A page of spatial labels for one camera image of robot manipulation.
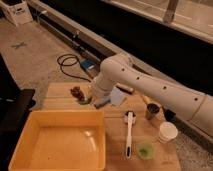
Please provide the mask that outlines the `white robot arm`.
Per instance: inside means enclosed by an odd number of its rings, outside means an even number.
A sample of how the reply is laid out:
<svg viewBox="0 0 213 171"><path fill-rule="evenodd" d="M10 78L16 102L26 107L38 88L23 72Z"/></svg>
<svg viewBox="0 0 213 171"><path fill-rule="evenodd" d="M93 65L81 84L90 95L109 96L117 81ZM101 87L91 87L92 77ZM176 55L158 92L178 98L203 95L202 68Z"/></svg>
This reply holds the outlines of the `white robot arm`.
<svg viewBox="0 0 213 171"><path fill-rule="evenodd" d="M108 96L117 83L134 88L178 114L213 138L213 96L135 70L130 55L119 53L104 59L91 82L92 94Z"/></svg>

